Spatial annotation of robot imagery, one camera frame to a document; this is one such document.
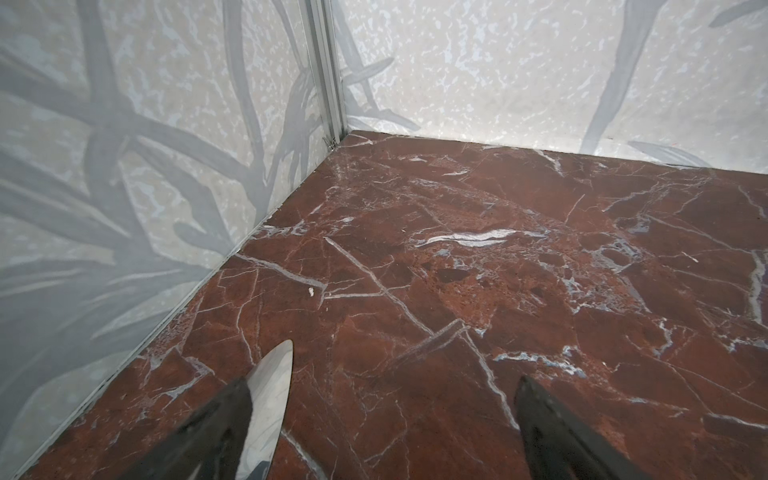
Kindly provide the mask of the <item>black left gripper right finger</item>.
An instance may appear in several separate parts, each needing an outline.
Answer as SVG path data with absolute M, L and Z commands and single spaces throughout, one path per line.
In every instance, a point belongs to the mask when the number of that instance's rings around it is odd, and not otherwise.
M 529 376 L 518 382 L 514 412 L 533 479 L 649 477 Z

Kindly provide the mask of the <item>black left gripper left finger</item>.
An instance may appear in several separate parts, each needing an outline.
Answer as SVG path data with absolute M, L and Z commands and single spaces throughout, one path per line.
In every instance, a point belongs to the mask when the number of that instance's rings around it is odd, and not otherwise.
M 198 408 L 123 479 L 265 479 L 286 414 L 294 345 L 285 340 Z

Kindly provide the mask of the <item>aluminium frame corner post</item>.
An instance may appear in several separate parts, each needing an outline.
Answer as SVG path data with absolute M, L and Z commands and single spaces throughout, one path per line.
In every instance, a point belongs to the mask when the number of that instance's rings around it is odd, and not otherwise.
M 322 107 L 325 142 L 338 147 L 349 132 L 339 59 L 336 51 L 333 2 L 301 0 L 309 63 Z

